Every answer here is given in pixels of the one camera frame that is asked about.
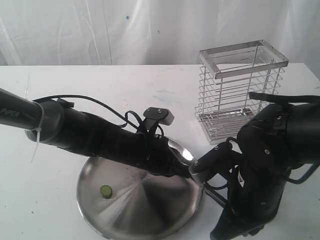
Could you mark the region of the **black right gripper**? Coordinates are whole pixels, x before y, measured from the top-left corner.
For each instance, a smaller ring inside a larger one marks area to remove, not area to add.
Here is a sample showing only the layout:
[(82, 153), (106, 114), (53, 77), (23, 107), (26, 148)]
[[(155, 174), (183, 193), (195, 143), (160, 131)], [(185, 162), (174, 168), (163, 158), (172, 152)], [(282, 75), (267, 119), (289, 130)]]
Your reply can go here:
[(277, 215), (288, 176), (288, 167), (263, 166), (240, 160), (227, 180), (227, 203), (210, 232), (211, 240), (232, 240), (261, 230)]

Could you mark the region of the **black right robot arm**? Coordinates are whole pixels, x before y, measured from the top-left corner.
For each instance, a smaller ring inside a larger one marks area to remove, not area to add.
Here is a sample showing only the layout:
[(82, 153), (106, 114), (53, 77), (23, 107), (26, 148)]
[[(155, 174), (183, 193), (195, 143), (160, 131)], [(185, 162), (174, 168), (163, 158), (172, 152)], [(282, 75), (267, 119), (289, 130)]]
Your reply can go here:
[(270, 104), (205, 158), (227, 181), (210, 238), (253, 236), (277, 215), (286, 184), (299, 185), (319, 168), (320, 106)]

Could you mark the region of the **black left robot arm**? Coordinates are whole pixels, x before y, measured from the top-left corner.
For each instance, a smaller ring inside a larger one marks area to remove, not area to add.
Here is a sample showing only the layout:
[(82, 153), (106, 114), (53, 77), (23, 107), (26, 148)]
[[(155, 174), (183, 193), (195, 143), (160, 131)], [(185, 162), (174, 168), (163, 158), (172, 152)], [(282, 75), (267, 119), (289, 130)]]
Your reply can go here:
[(114, 124), (92, 113), (78, 111), (67, 95), (33, 101), (0, 91), (0, 122), (23, 129), (34, 142), (86, 156), (101, 157), (136, 167), (156, 176), (189, 178), (189, 165), (163, 133), (174, 116), (167, 109), (149, 108), (140, 117), (134, 111)]

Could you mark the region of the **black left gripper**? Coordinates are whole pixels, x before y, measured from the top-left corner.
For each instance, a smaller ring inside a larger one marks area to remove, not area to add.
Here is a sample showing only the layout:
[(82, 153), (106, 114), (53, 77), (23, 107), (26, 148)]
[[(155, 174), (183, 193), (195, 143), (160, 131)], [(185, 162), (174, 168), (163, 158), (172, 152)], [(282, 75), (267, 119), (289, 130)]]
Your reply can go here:
[(182, 155), (175, 155), (166, 137), (146, 138), (140, 127), (133, 133), (120, 126), (109, 126), (109, 159), (165, 177), (191, 177), (193, 163)]

